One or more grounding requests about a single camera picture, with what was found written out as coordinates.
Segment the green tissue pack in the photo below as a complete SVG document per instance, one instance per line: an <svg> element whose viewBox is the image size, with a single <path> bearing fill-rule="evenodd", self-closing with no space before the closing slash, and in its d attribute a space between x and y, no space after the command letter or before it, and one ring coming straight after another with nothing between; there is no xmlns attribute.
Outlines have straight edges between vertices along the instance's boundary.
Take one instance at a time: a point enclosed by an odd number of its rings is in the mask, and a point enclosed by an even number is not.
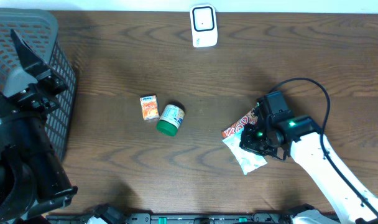
<svg viewBox="0 0 378 224"><path fill-rule="evenodd" d="M267 161L263 156L247 152L239 147L241 142L242 131L238 131L223 139L223 142L235 156L238 164L241 166L244 175L264 166Z"/></svg>

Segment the orange chocolate bar wrapper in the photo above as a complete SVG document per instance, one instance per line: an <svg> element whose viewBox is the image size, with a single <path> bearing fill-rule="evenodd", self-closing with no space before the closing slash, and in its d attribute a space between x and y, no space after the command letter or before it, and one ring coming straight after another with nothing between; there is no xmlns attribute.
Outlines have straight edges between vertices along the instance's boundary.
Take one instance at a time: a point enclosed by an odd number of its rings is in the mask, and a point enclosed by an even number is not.
<svg viewBox="0 0 378 224"><path fill-rule="evenodd" d="M235 133L238 133L244 128L246 124L256 124L258 119L258 113L259 109L257 106L251 109L242 118L240 118L235 123L230 125L230 127L221 132L223 139L230 137Z"/></svg>

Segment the green cap bottle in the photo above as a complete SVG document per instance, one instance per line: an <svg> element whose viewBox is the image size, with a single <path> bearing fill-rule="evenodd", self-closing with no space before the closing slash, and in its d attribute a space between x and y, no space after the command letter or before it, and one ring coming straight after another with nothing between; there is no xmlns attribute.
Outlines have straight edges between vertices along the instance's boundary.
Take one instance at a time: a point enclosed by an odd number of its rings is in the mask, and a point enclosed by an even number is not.
<svg viewBox="0 0 378 224"><path fill-rule="evenodd" d="M180 128L185 112L176 105L169 104L163 110L156 125L158 131L168 136L175 136Z"/></svg>

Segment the orange Kleenex tissue pack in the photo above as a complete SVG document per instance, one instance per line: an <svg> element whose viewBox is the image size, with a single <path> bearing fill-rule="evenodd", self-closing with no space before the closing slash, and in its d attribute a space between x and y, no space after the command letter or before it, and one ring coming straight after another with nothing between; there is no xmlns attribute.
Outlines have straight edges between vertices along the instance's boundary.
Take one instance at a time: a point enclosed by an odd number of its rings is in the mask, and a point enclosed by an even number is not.
<svg viewBox="0 0 378 224"><path fill-rule="evenodd" d="M140 103L144 120L160 118L156 95L143 96L140 98Z"/></svg>

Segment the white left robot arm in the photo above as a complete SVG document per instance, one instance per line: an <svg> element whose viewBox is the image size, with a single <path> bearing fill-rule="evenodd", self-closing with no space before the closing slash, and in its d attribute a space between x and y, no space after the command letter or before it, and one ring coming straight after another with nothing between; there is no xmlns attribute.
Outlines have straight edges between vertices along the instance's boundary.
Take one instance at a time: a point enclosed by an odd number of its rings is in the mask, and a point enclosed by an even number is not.
<svg viewBox="0 0 378 224"><path fill-rule="evenodd" d="M45 131L65 79L11 30L23 70L35 78L12 96L0 91L0 223L38 219L71 203L72 186Z"/></svg>

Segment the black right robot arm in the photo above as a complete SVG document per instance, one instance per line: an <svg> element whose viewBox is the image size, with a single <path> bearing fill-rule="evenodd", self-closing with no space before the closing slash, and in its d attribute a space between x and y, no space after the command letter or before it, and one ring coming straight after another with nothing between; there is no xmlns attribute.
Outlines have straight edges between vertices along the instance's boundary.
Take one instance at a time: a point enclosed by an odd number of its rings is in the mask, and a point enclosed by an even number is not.
<svg viewBox="0 0 378 224"><path fill-rule="evenodd" d="M378 223L378 198L339 158L323 130L309 116L246 124L240 147L260 156L285 153L300 165L329 201L340 223Z"/></svg>

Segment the white barcode scanner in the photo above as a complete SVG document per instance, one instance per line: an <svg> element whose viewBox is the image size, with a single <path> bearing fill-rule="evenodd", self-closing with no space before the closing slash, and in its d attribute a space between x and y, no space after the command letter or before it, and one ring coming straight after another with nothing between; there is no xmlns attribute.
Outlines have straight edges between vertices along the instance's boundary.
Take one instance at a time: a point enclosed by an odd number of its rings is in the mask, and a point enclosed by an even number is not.
<svg viewBox="0 0 378 224"><path fill-rule="evenodd" d="M212 47L218 42L216 10L210 4L190 9L192 44L195 48Z"/></svg>

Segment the grey plastic mesh basket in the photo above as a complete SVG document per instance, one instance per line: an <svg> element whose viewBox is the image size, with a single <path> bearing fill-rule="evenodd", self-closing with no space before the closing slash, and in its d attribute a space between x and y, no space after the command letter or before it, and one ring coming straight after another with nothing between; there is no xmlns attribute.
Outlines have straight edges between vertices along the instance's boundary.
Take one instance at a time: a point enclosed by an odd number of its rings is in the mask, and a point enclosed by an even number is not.
<svg viewBox="0 0 378 224"><path fill-rule="evenodd" d="M68 88L59 95L59 109L47 115L45 130L55 153L65 157L77 87L76 75L58 41L58 22L51 13L38 9L0 8L0 91L11 96L35 78L19 62L11 30L20 34L30 48L64 78Z"/></svg>

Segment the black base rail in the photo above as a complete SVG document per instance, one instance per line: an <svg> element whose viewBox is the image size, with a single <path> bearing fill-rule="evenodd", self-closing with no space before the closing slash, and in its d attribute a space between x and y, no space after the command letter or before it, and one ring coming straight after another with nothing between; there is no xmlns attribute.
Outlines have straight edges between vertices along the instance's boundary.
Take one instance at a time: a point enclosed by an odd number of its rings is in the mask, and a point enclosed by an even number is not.
<svg viewBox="0 0 378 224"><path fill-rule="evenodd" d="M49 223L123 223L123 224L228 224L228 223L339 223L336 215L323 215L304 204L288 212L256 212L248 214L156 214L123 213L115 207L100 205L93 212L81 215L47 215Z"/></svg>

